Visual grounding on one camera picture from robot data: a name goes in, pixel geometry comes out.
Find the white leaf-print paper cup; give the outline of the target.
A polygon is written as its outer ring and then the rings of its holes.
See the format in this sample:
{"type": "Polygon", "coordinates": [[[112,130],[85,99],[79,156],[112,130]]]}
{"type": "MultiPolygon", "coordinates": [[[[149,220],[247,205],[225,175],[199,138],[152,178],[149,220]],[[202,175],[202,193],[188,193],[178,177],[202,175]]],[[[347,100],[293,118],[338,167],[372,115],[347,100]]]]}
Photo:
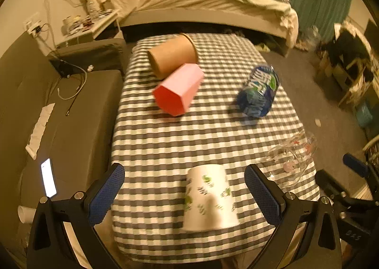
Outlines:
{"type": "Polygon", "coordinates": [[[197,233],[237,225],[238,215],[225,167],[201,165],[189,169],[182,229],[197,233]]]}

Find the small white cup on sofa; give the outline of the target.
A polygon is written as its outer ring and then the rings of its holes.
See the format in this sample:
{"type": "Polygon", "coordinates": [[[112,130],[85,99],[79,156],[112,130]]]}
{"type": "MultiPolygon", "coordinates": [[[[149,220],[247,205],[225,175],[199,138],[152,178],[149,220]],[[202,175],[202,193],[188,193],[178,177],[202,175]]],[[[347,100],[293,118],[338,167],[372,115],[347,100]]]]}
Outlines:
{"type": "Polygon", "coordinates": [[[22,224],[32,224],[35,213],[36,213],[35,208],[24,207],[24,206],[17,207],[17,214],[22,224]]]}

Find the pink faceted cup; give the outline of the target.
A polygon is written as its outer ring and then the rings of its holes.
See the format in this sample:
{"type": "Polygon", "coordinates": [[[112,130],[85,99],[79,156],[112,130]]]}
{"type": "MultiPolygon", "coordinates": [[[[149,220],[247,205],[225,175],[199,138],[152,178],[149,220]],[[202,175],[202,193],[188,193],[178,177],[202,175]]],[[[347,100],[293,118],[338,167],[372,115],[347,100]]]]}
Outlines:
{"type": "Polygon", "coordinates": [[[157,106],[166,114],[185,114],[204,78],[204,72],[197,64],[183,64],[162,81],[154,90],[157,106]]]}

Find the brown paper cup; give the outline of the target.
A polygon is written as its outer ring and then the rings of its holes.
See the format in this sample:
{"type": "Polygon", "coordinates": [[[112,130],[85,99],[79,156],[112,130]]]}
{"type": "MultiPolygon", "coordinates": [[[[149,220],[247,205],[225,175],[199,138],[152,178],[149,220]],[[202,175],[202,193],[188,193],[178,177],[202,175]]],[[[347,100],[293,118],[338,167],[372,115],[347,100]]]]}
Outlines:
{"type": "Polygon", "coordinates": [[[183,64],[197,64],[199,55],[193,39],[180,33],[148,50],[148,59],[155,76],[163,80],[183,64]]]}

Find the lit smartphone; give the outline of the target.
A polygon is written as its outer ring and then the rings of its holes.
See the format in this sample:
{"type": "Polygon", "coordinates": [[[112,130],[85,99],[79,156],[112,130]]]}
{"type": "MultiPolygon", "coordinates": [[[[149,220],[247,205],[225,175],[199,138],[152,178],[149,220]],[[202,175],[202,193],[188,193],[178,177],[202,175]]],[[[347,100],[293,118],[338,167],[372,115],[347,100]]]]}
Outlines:
{"type": "Polygon", "coordinates": [[[57,194],[57,188],[55,186],[55,180],[53,176],[53,170],[51,167],[50,159],[46,159],[41,164],[41,174],[46,196],[49,198],[54,197],[57,194]]]}

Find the clear glass with stickers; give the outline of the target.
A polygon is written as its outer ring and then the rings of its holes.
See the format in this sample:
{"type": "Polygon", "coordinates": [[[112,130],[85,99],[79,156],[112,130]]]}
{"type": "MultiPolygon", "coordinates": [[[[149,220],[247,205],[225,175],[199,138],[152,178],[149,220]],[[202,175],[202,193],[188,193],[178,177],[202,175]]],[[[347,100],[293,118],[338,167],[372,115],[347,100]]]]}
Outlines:
{"type": "Polygon", "coordinates": [[[268,179],[281,189],[294,187],[301,179],[317,150],[317,139],[302,130],[270,149],[262,160],[268,179]]]}

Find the white paper strip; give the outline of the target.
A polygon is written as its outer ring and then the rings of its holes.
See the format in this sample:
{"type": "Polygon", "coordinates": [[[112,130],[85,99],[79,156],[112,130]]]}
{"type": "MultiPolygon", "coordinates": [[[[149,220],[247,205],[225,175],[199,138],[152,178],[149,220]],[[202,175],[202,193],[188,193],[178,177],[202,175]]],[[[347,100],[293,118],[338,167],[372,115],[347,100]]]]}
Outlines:
{"type": "Polygon", "coordinates": [[[36,160],[37,158],[37,152],[40,148],[42,137],[44,135],[44,131],[46,130],[46,125],[48,124],[54,107],[55,103],[51,103],[44,106],[41,109],[39,118],[30,135],[30,140],[28,141],[28,144],[25,147],[25,150],[28,152],[28,154],[33,160],[36,160]]]}

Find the grey checked tablecloth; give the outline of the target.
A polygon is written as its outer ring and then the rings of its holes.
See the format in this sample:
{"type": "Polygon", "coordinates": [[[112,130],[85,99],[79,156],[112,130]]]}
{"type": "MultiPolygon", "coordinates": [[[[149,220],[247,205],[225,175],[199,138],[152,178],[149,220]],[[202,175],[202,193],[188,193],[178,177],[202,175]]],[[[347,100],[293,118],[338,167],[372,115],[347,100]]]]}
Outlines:
{"type": "Polygon", "coordinates": [[[274,228],[246,187],[244,169],[303,128],[283,88],[262,119],[250,119],[236,106],[251,70],[265,63],[248,39],[226,34],[191,39],[205,77],[183,116],[162,112],[152,94],[158,80],[148,50],[167,35],[138,41],[126,69],[112,149],[112,160],[125,168],[125,182],[112,208],[113,231],[119,250],[143,263],[211,261],[264,246],[274,228]],[[186,233],[186,173],[206,164],[226,168],[239,224],[186,233]]]}

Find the wooden chair with clothes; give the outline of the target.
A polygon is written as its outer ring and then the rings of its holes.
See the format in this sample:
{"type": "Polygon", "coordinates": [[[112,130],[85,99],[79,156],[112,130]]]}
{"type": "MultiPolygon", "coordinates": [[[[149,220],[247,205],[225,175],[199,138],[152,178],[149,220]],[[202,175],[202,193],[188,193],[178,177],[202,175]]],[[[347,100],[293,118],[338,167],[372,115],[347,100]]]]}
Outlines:
{"type": "Polygon", "coordinates": [[[352,23],[334,24],[334,36],[319,48],[320,62],[316,79],[333,77],[344,92],[338,106],[357,105],[376,73],[373,49],[363,33],[352,23]]]}

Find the blue label plastic bottle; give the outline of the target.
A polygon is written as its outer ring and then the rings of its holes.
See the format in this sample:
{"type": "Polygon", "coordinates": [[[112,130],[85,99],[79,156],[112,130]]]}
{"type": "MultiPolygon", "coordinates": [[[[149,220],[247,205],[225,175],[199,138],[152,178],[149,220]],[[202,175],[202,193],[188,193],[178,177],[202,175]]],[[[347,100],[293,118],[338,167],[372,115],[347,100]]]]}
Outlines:
{"type": "Polygon", "coordinates": [[[262,118],[271,110],[280,80],[273,67],[256,66],[236,97],[239,109],[251,118],[262,118]]]}

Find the grey sofa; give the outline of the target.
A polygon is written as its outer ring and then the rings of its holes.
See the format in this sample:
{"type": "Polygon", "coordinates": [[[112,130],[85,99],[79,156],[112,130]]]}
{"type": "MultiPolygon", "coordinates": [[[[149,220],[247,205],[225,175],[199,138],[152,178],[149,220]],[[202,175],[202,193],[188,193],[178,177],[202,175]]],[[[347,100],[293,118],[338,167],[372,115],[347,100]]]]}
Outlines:
{"type": "Polygon", "coordinates": [[[57,199],[86,190],[108,169],[123,79],[118,70],[62,78],[37,42],[22,34],[1,57],[1,243],[20,243],[18,206],[45,193],[41,164],[51,160],[57,199]],[[55,103],[36,160],[25,150],[41,109],[55,103]]]}

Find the large water jug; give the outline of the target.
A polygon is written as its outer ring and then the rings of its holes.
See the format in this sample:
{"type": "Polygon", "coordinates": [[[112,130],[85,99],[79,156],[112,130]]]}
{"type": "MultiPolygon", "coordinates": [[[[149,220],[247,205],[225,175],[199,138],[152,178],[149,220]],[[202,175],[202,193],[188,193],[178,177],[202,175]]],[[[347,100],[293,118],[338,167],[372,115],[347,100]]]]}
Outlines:
{"type": "Polygon", "coordinates": [[[308,51],[316,50],[317,46],[321,41],[319,29],[315,25],[312,25],[304,31],[303,38],[303,41],[308,51]]]}

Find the green slipper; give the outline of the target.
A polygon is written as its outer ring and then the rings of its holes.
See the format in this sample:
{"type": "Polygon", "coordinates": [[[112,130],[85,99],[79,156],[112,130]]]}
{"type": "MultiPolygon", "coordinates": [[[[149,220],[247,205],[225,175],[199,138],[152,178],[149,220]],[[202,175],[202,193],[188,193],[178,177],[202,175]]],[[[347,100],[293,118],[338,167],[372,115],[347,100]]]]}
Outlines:
{"type": "Polygon", "coordinates": [[[264,43],[260,43],[258,45],[255,45],[254,47],[258,52],[269,53],[271,51],[271,49],[264,43]]]}

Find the white bedside table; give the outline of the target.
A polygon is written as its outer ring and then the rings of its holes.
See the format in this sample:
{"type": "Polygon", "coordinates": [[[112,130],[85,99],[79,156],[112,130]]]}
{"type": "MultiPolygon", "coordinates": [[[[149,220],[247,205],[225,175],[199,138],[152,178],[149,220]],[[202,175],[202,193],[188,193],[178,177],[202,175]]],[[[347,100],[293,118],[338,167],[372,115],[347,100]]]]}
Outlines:
{"type": "Polygon", "coordinates": [[[106,10],[99,15],[98,19],[93,21],[89,19],[88,26],[82,26],[74,34],[68,34],[62,42],[57,44],[57,48],[89,43],[104,39],[120,38],[123,39],[123,33],[118,21],[117,10],[106,10]]]}

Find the wall power strip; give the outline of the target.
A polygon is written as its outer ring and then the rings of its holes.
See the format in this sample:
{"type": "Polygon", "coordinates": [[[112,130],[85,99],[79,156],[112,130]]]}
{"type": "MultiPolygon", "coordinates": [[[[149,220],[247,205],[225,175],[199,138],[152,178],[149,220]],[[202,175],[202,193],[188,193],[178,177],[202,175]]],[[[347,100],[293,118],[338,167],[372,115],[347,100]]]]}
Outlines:
{"type": "Polygon", "coordinates": [[[23,26],[28,34],[36,33],[36,28],[41,27],[41,20],[28,19],[23,23],[23,26]]]}

